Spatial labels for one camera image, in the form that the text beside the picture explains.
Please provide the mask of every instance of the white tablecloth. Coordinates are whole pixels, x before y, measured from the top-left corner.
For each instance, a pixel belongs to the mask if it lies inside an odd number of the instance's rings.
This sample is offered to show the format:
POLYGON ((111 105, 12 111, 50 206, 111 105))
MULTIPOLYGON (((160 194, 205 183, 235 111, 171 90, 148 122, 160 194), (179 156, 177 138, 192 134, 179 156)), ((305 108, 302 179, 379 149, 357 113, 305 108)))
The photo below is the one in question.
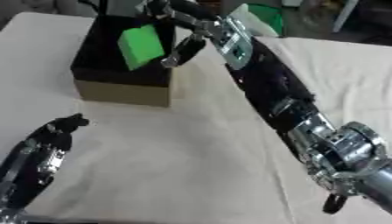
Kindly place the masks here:
MULTIPOLYGON (((82 112, 55 182, 31 214, 156 223, 390 223, 359 197, 334 216, 235 86, 209 45, 175 71, 171 108, 82 101, 69 70, 92 20, 24 13, 0 32, 1 157, 31 130, 82 112)), ((392 139, 392 48, 301 38, 262 40, 341 125, 392 139)))

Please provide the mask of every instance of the black panel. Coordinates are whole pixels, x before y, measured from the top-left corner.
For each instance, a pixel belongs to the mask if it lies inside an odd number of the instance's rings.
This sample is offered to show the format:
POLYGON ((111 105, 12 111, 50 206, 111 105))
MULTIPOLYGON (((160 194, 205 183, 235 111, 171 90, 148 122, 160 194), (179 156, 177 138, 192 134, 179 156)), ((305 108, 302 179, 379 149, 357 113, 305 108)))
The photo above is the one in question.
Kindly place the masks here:
MULTIPOLYGON (((146 23, 133 17, 99 16, 73 61, 74 78, 79 81, 169 87, 171 69, 163 68, 159 59, 130 71, 118 47, 117 40, 123 31, 146 23)), ((158 21, 153 23, 167 56, 174 45, 174 26, 158 21)))

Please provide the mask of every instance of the robotic hand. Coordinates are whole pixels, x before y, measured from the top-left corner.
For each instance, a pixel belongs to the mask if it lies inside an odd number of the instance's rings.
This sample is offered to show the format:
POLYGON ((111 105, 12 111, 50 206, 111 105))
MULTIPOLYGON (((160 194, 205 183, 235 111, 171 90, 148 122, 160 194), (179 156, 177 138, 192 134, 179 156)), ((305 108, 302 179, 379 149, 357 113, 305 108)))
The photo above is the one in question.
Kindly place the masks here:
POLYGON ((18 143, 0 165, 0 221, 26 223, 21 214, 54 179, 72 136, 88 120, 81 114, 53 120, 18 143))
POLYGON ((319 112, 298 77, 241 21, 220 18, 186 0, 146 0, 145 16, 193 31, 165 67, 190 60, 210 39, 255 111, 276 131, 307 173, 331 194, 324 212, 335 214, 350 196, 361 195, 392 213, 392 162, 386 144, 369 127, 350 122, 335 128, 319 112))

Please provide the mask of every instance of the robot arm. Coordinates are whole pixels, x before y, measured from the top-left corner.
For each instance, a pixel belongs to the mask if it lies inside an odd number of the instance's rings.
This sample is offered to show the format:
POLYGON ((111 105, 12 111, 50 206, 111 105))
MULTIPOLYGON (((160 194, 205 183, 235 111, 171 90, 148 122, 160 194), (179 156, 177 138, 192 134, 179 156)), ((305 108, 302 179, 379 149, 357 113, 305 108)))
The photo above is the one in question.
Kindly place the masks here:
POLYGON ((184 0, 150 0, 142 5, 149 17, 167 19, 193 31, 162 60, 164 66, 184 64, 204 47, 203 38, 210 39, 255 111, 308 175, 331 193, 324 205, 326 213, 338 212, 355 195, 392 213, 392 162, 386 144, 374 131, 358 122, 333 127, 299 78, 234 17, 216 17, 184 0))

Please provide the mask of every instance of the cardboard box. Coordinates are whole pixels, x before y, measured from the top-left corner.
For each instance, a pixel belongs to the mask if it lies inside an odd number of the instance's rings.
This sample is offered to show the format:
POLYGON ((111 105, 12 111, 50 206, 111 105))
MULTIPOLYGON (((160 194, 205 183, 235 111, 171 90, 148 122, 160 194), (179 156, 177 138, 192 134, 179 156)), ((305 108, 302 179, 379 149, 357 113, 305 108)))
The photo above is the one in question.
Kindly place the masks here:
MULTIPOLYGON (((130 71, 117 45, 124 30, 141 27, 133 17, 99 16, 93 23, 71 65, 82 99, 169 107, 172 70, 159 60, 130 71)), ((173 25, 154 22, 165 55, 175 43, 173 25)))

